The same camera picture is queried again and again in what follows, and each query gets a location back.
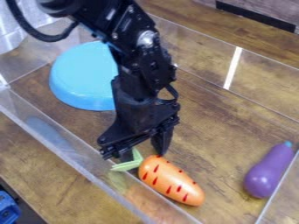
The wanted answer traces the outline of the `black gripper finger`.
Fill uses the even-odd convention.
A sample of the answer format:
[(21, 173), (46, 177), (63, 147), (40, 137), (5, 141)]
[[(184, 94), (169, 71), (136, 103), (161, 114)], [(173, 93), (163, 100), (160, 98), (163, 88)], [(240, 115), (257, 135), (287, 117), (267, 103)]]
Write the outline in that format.
[(173, 137), (173, 127), (159, 130), (157, 133), (151, 137), (151, 144), (155, 148), (156, 153), (160, 156), (163, 156), (168, 151), (172, 137)]
[(133, 160), (133, 152), (131, 147), (121, 147), (117, 151), (120, 162), (129, 162)]

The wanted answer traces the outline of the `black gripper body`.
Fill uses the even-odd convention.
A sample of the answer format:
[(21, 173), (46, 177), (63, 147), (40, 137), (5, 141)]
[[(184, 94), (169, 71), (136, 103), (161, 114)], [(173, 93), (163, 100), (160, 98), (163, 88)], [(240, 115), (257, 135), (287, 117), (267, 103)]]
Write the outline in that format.
[(97, 138), (104, 159), (119, 158), (121, 147), (133, 148), (147, 139), (151, 140), (159, 130), (175, 127), (179, 123), (179, 93), (171, 85), (165, 86), (165, 90), (172, 95), (171, 100), (155, 96), (137, 101), (123, 91), (119, 78), (112, 80), (116, 119)]

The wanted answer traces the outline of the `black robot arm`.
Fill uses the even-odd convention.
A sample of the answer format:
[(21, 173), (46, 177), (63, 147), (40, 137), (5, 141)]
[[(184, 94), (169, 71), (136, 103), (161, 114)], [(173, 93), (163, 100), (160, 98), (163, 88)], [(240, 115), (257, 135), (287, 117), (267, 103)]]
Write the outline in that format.
[(179, 123), (176, 65), (155, 21), (135, 0), (36, 0), (54, 18), (68, 17), (108, 45), (117, 67), (111, 81), (116, 120), (97, 138), (104, 159), (125, 158), (148, 140), (161, 156)]

